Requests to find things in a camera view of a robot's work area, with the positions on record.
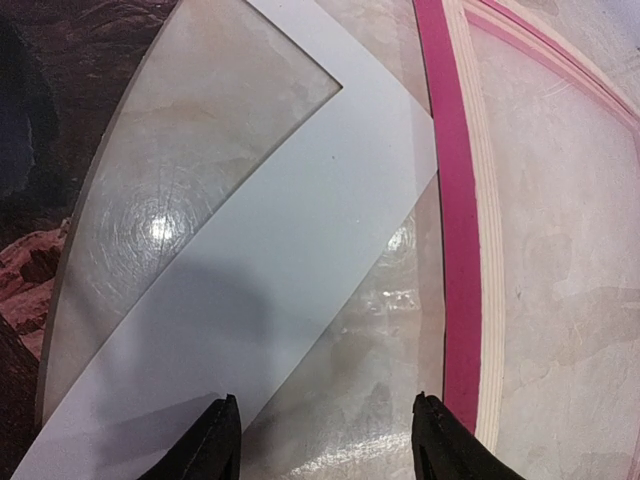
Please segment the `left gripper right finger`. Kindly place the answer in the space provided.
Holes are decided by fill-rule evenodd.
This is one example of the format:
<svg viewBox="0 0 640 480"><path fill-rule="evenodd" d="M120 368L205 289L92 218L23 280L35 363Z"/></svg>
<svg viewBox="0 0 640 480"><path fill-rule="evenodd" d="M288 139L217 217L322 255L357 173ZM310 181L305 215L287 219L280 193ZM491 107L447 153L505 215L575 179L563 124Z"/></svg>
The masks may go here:
<svg viewBox="0 0 640 480"><path fill-rule="evenodd" d="M423 480L523 480L500 462L444 403L421 392L413 404L414 471Z"/></svg>

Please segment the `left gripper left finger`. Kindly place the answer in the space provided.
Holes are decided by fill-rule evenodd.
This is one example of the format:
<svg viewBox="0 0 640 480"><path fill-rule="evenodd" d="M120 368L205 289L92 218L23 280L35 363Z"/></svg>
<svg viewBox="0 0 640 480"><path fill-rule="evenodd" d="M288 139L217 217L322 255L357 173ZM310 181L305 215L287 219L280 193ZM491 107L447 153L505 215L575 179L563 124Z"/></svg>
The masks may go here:
<svg viewBox="0 0 640 480"><path fill-rule="evenodd" d="M154 466L154 478L238 479L241 436L236 397L217 399Z"/></svg>

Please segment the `white photo mat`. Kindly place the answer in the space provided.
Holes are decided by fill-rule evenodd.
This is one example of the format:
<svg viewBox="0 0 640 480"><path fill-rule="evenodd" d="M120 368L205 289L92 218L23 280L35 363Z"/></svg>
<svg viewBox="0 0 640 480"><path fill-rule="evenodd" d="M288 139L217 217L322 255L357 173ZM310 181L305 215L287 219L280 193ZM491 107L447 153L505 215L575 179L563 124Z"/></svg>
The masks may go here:
<svg viewBox="0 0 640 480"><path fill-rule="evenodd" d="M136 479L206 409L241 429L318 340L433 178L433 122L313 1L254 1L339 90L226 200L46 421L19 479Z"/></svg>

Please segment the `clear acrylic sheet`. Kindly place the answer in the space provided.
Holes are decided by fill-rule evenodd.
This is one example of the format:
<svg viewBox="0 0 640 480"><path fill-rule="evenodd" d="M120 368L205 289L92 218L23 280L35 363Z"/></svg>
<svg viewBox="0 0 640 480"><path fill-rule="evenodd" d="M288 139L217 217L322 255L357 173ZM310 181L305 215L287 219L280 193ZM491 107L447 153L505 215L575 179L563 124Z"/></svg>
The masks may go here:
<svg viewBox="0 0 640 480"><path fill-rule="evenodd" d="M228 395L245 479L412 477L443 314L411 2L180 2L70 235L17 478L136 479Z"/></svg>

